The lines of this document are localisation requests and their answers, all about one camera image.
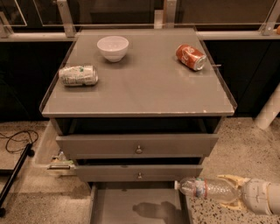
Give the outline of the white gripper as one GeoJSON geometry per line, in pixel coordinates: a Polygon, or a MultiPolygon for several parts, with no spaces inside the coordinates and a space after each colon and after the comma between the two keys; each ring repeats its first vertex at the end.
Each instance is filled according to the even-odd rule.
{"type": "Polygon", "coordinates": [[[222,174],[217,176],[223,179],[232,187],[241,187],[241,200],[231,203],[220,203],[222,207],[231,210],[250,210],[254,214],[271,215],[269,206],[268,181],[257,178],[243,178],[231,174],[222,174]]]}

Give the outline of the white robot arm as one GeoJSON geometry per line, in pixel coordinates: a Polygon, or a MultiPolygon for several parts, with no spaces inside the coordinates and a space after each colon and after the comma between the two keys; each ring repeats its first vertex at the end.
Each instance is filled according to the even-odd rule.
{"type": "Polygon", "coordinates": [[[218,175],[233,186],[239,196],[234,202],[222,203],[232,210],[247,210],[259,215],[280,214],[280,184],[259,178],[242,178],[235,175],[218,175]]]}

